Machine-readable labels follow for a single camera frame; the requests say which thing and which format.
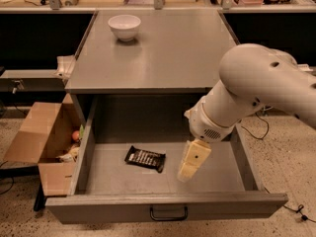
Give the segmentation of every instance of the drawer handle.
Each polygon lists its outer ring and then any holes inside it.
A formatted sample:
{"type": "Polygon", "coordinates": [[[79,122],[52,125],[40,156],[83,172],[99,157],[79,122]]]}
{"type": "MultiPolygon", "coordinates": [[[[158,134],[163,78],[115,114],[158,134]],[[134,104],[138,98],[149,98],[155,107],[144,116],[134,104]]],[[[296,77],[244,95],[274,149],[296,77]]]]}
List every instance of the drawer handle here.
{"type": "Polygon", "coordinates": [[[154,221],[182,221],[186,220],[188,218],[188,208],[185,206],[184,207],[184,215],[180,217],[156,217],[154,215],[154,208],[150,207],[150,217],[154,221]]]}

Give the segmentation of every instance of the white robot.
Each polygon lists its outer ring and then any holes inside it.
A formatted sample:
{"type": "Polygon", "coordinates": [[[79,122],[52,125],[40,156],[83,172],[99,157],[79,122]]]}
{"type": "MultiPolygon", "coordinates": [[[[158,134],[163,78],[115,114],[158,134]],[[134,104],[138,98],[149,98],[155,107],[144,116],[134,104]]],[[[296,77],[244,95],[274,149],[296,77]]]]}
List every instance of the white robot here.
{"type": "Polygon", "coordinates": [[[186,111],[190,131],[178,179],[192,177],[210,153],[211,142],[232,132],[242,118],[263,106],[275,107],[316,128],[316,77],[301,71],[288,53],[258,44],[240,44],[224,54],[220,80],[186,111]]]}

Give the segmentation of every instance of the floor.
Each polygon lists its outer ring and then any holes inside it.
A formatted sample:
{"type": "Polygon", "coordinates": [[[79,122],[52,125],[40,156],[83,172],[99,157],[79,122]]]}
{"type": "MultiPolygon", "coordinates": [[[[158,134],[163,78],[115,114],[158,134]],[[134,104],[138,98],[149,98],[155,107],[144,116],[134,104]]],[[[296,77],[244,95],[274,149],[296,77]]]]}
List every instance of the floor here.
{"type": "MultiPolygon", "coordinates": [[[[0,163],[23,117],[10,108],[0,118],[0,163]]],[[[264,185],[273,193],[287,193],[288,207],[303,204],[302,212],[316,220],[315,131],[279,112],[263,118],[270,124],[264,140],[245,135],[264,185]]],[[[256,117],[242,124],[258,136],[267,128],[256,117]]],[[[316,223],[284,207],[268,219],[62,225],[48,209],[33,210],[39,183],[39,177],[15,178],[12,189],[0,196],[0,236],[316,236],[316,223]]],[[[10,185],[11,179],[0,180],[0,193],[10,185]]]]}

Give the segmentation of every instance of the white bowl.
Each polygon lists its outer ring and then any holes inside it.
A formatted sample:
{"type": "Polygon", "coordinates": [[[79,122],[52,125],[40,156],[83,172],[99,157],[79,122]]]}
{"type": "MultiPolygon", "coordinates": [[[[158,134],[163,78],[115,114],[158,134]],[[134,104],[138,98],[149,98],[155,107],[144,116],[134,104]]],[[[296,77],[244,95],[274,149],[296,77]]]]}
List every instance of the white bowl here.
{"type": "Polygon", "coordinates": [[[130,41],[138,34],[140,19],[132,15],[118,15],[109,19],[112,33],[122,41],[130,41]]]}

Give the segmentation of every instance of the drawer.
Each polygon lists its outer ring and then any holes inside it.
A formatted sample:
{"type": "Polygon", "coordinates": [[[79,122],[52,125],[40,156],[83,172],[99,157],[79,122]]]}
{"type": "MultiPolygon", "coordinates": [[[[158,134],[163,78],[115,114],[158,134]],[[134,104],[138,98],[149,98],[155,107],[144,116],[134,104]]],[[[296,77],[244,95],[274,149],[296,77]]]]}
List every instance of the drawer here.
{"type": "Polygon", "coordinates": [[[93,101],[85,101],[92,104],[71,191],[46,202],[62,223],[269,217],[287,202],[286,194],[265,191],[240,125],[211,145],[191,180],[177,180],[186,141],[193,139],[184,111],[199,94],[86,98],[93,101]],[[125,164],[131,145],[165,153],[163,172],[125,164]]]}

